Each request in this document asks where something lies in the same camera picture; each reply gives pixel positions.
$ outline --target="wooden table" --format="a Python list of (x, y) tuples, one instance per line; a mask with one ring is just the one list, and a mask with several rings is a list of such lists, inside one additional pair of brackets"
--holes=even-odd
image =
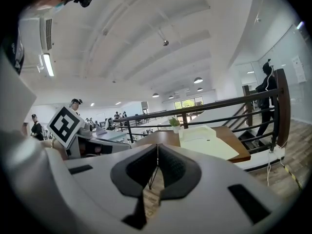
[[(229, 159), (232, 163), (250, 160), (251, 156), (240, 140), (233, 134), (227, 126), (212, 127), (216, 131), (216, 136), (231, 146), (238, 155)], [(152, 134), (138, 140), (132, 147), (138, 147), (146, 144), (168, 144), (180, 146), (179, 134), (175, 134), (172, 130), (155, 131)]]

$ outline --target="window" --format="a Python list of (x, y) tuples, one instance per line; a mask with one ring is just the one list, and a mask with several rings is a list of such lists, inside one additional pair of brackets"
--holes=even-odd
[(203, 97), (201, 96), (201, 97), (195, 98), (195, 104), (196, 106), (204, 105)]
[(181, 109), (181, 108), (182, 108), (181, 101), (175, 102), (175, 109)]
[(194, 107), (195, 106), (195, 100), (193, 99), (186, 99), (182, 101), (182, 108), (184, 107)]
[(174, 102), (174, 104), (175, 104), (175, 109), (181, 109), (181, 108), (185, 108), (185, 107), (194, 107), (194, 106), (203, 105), (204, 101), (203, 101), (203, 97), (200, 96), (200, 97), (196, 97), (196, 98), (192, 98), (192, 99), (176, 101), (176, 102)]

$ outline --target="black pad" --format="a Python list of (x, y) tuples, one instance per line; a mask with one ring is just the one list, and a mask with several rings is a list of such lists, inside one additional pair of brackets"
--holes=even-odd
[(70, 168), (70, 169), (68, 169), (68, 171), (71, 175), (74, 175), (74, 174), (78, 174), (78, 173), (88, 171), (92, 168), (93, 167), (90, 165), (84, 165), (84, 166), (78, 166), (78, 167)]
[(232, 185), (228, 189), (254, 224), (270, 215), (270, 212), (243, 185)]
[(160, 144), (158, 161), (165, 185), (160, 192), (160, 200), (183, 198), (199, 183), (201, 169), (192, 159)]
[(157, 145), (124, 159), (111, 169), (111, 180), (125, 196), (140, 197), (157, 166)]

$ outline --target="green plant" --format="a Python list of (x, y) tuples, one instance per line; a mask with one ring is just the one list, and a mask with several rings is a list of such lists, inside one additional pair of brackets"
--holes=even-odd
[(180, 125), (180, 121), (178, 121), (176, 118), (173, 118), (169, 120), (170, 125), (172, 125), (173, 127), (177, 127)]

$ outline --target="paper sign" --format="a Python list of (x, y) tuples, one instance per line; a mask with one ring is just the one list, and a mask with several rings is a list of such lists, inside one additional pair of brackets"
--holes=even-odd
[(296, 72), (298, 83), (307, 81), (306, 76), (304, 74), (303, 65), (301, 63), (299, 56), (292, 58), (292, 65)]

